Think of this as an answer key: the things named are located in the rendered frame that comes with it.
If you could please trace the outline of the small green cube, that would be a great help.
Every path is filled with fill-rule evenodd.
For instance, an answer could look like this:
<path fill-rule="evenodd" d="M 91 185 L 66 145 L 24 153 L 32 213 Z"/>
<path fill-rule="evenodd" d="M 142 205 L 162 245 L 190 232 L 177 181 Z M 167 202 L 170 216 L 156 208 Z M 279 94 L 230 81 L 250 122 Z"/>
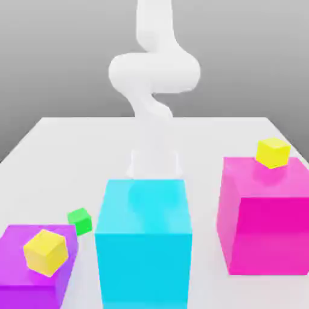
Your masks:
<path fill-rule="evenodd" d="M 77 236 L 84 235 L 92 231 L 92 219 L 85 208 L 79 208 L 67 213 L 69 225 L 74 225 Z"/>

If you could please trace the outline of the small yellow cube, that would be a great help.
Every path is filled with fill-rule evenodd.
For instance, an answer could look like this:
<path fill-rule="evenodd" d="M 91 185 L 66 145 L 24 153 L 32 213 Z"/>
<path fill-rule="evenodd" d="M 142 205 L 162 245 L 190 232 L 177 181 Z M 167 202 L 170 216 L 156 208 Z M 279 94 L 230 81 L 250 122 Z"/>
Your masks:
<path fill-rule="evenodd" d="M 255 159 L 268 169 L 288 164 L 291 146 L 278 138 L 266 138 L 258 141 Z"/>
<path fill-rule="evenodd" d="M 23 246 L 27 267 L 41 275 L 52 277 L 67 261 L 66 238 L 41 229 Z"/>

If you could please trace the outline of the large cyan box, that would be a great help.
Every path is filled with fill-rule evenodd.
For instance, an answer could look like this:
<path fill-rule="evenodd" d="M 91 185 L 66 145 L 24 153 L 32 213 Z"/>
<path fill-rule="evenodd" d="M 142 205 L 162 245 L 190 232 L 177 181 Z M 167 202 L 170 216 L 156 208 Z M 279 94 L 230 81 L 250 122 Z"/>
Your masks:
<path fill-rule="evenodd" d="M 103 304 L 186 303 L 192 242 L 182 179 L 109 180 L 95 230 Z"/>

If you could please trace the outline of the large pink box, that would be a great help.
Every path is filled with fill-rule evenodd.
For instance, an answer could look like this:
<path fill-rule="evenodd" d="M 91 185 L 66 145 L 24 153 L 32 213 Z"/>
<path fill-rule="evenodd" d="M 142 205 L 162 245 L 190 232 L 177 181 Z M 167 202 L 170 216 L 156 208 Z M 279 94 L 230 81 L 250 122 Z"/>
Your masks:
<path fill-rule="evenodd" d="M 225 157 L 217 233 L 230 275 L 309 273 L 309 170 Z"/>

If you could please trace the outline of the large purple box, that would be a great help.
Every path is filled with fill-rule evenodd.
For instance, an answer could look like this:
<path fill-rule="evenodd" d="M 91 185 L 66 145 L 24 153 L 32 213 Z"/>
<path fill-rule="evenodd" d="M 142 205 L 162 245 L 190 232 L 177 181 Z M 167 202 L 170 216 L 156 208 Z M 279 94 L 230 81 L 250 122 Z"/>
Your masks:
<path fill-rule="evenodd" d="M 67 261 L 52 277 L 27 267 L 23 246 L 41 229 L 66 238 Z M 0 309 L 60 309 L 78 252 L 73 225 L 10 225 L 0 237 Z"/>

